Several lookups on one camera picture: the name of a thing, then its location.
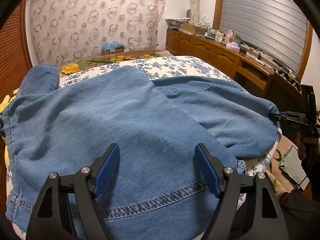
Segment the wooden sideboard cabinet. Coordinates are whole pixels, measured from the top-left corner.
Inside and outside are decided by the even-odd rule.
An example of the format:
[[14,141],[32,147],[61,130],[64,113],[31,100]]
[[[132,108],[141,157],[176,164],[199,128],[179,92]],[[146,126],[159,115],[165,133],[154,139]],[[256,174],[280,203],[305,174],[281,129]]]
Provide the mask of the wooden sideboard cabinet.
[[217,68],[255,96],[272,101],[281,112],[305,112],[301,92],[270,69],[248,55],[232,51],[223,44],[205,38],[167,30],[166,49],[175,56],[194,56]]

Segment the pink bottle on sideboard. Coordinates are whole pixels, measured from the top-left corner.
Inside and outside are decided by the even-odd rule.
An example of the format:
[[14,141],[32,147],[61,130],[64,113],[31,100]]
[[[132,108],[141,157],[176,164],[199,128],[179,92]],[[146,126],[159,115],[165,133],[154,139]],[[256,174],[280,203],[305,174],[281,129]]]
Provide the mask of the pink bottle on sideboard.
[[233,41],[234,41],[233,31],[229,29],[228,33],[225,35],[224,44],[227,45],[229,43],[232,43]]

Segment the grey window roller shutter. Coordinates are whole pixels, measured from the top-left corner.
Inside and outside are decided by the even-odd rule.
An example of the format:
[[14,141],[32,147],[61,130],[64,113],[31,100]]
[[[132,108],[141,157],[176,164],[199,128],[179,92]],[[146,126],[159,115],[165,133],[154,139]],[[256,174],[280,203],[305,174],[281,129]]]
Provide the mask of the grey window roller shutter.
[[293,0],[223,0],[219,29],[298,70],[307,19]]

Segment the cardboard box on sideboard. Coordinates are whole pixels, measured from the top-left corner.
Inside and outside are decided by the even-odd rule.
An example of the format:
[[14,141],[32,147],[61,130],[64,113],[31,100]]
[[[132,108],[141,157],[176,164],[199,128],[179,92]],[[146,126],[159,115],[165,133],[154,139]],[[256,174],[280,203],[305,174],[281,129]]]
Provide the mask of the cardboard box on sideboard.
[[185,32],[189,35],[204,35],[206,28],[198,27],[189,23],[183,23],[181,25],[180,31]]

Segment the yellow plush toy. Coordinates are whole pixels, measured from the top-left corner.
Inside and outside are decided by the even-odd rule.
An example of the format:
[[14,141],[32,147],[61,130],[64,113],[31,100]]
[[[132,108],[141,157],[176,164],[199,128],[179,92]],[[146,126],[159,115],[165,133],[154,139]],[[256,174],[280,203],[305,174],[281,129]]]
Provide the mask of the yellow plush toy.
[[[16,95],[18,93],[18,89],[16,90],[11,90],[9,92],[9,94],[7,94],[4,98],[4,100],[1,103],[1,111],[3,111],[5,109],[5,107],[16,98]],[[7,147],[7,142],[5,137],[2,135],[2,140],[5,143],[5,148],[4,148],[4,161],[5,161],[5,165],[6,167],[8,167],[9,165],[9,156],[8,156],[8,147]]]

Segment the colourful floral bed blanket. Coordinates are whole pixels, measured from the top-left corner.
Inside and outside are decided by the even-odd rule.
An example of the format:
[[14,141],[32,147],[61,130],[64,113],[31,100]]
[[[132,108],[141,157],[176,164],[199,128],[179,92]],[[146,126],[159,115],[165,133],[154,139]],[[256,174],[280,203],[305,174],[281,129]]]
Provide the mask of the colourful floral bed blanket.
[[99,67],[106,64],[122,63],[131,60],[148,59],[153,57],[172,56],[167,50],[133,50],[123,53],[114,53],[103,56],[92,56],[85,59],[76,60],[71,63],[67,63],[58,68],[60,76],[66,76],[74,74],[81,70],[87,70],[89,68]]

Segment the brown louvered wardrobe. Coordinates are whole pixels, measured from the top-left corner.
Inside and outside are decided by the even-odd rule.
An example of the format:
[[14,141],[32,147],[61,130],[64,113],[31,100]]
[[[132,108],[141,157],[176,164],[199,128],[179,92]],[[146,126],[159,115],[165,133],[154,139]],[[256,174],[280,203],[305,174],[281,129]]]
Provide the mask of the brown louvered wardrobe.
[[25,8],[23,0],[11,13],[1,29],[0,97],[1,100],[18,88],[32,67],[25,31]]

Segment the cardboard box with blue cloth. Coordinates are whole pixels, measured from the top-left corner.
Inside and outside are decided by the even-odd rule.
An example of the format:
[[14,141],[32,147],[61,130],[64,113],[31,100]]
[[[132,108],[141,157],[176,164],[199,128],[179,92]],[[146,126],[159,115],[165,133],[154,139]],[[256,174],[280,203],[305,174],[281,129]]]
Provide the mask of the cardboard box with blue cloth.
[[101,54],[102,55],[123,53],[124,50],[125,50],[125,47],[120,43],[108,43],[108,42],[101,43]]

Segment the circle patterned curtain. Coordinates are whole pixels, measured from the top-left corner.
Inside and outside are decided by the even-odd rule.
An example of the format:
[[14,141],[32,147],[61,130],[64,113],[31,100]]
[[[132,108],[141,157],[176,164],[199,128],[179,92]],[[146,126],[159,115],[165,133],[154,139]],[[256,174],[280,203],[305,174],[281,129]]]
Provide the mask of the circle patterned curtain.
[[112,46],[158,49],[165,0],[27,0],[37,63],[55,66]]

